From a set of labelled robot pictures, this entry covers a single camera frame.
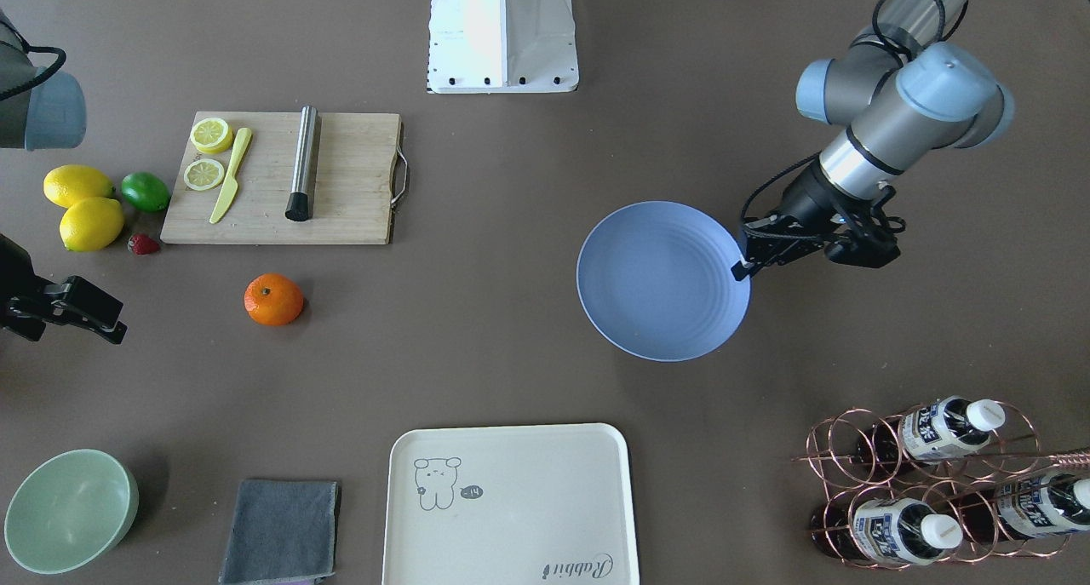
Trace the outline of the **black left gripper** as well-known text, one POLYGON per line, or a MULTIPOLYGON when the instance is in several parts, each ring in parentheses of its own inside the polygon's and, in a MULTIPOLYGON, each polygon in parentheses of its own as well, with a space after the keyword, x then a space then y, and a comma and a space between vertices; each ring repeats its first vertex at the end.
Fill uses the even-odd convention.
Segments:
POLYGON ((899 258, 897 236, 906 229, 898 216, 885 214, 896 188, 879 181, 877 198, 855 198, 829 184, 820 163, 798 161, 750 193, 741 206, 741 259, 732 278, 746 281, 759 270, 786 266, 821 251, 841 266, 881 268, 899 258), (795 174, 778 205, 763 217, 748 216, 759 194, 778 179, 795 174))

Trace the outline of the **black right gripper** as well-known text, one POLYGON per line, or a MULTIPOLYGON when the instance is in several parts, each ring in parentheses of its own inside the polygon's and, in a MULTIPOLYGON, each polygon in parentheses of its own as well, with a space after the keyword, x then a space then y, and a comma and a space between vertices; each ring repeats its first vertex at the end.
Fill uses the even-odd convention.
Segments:
POLYGON ((126 325, 119 321, 123 303, 82 276, 52 283, 38 276, 31 255, 1 236, 1 325, 28 341, 43 340, 47 324, 73 325, 92 330, 111 344, 120 344, 126 325))

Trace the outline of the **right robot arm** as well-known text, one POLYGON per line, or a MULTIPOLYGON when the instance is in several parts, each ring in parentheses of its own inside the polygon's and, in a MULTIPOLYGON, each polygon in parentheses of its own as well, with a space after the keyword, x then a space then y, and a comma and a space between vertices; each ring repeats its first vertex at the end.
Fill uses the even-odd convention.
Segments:
MULTIPOLYGON (((86 103, 78 81, 61 69, 65 50, 34 45, 1 15, 1 146, 27 151, 74 149, 84 139, 86 103)), ((35 273, 31 255, 1 237, 1 324, 27 341, 43 340, 50 324, 90 330, 120 344, 118 298, 81 276, 61 283, 35 273)))

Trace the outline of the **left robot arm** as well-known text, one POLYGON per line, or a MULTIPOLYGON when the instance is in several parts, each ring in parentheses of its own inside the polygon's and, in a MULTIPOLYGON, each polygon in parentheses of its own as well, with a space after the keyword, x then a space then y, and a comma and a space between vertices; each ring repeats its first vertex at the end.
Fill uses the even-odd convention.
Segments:
POLYGON ((886 212, 894 181, 935 149, 972 149, 1009 126, 1013 94, 950 42, 969 0, 877 0, 841 59, 811 62, 795 85, 800 115, 840 127, 763 216, 740 214, 732 278, 821 251, 841 266, 880 268, 900 255, 904 220, 886 212))

